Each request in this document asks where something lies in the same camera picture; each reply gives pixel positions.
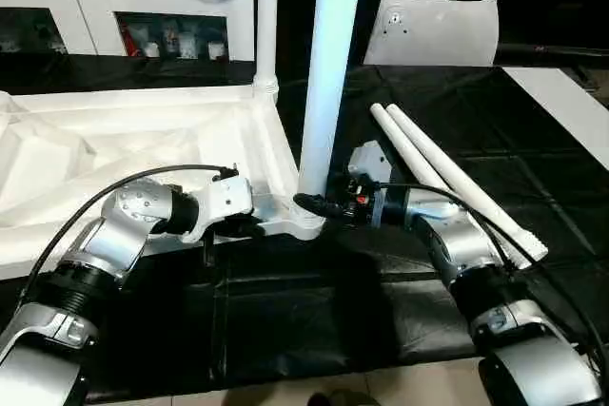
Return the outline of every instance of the black tablecloth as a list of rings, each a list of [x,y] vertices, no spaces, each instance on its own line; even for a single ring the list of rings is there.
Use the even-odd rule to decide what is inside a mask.
[[[102,57],[0,58],[17,93],[245,83],[249,64]],[[300,156],[306,81],[280,81],[277,108]],[[544,260],[609,339],[609,173],[499,68],[353,68],[332,157],[376,139],[412,176],[368,114],[395,103],[550,248]],[[190,250],[142,259],[108,317],[88,399],[175,395],[286,377],[326,376],[474,355],[466,325],[410,234],[330,225],[224,244],[218,266]],[[524,275],[577,326],[535,272]],[[0,282],[0,324],[22,280]]]

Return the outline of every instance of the cabinet door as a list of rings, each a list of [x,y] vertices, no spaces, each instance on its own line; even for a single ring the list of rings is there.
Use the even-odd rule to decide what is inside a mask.
[[[96,53],[77,0],[0,0],[0,51]]]
[[[99,54],[252,61],[253,0],[79,0]]]

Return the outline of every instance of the white pipe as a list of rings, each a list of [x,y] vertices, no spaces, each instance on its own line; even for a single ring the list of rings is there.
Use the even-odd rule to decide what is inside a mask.
[[[524,230],[514,221],[486,192],[484,192],[450,157],[431,140],[408,116],[397,106],[387,107],[387,113],[393,118],[409,140],[423,154],[446,182],[466,202],[480,211],[512,236],[536,260],[547,254],[548,250],[532,233]],[[528,262],[519,259],[517,263]]]
[[[275,56],[277,47],[277,0],[258,0],[258,37],[254,87],[277,93]]]
[[[316,0],[298,191],[325,194],[358,0]]]
[[[387,135],[393,146],[397,149],[408,168],[421,184],[433,185],[444,190],[449,190],[442,177],[433,169],[421,152],[404,135],[391,116],[387,114],[381,104],[374,104],[370,112],[377,120],[383,132]]]

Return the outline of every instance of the white panel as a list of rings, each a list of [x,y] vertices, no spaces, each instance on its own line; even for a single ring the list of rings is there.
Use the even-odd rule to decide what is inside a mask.
[[[254,60],[253,0],[80,0],[99,54],[126,55],[115,11],[223,16],[233,61]]]
[[[558,68],[504,68],[609,170],[609,110]]]
[[[0,7],[49,9],[68,53],[96,53],[77,0],[0,0]]]

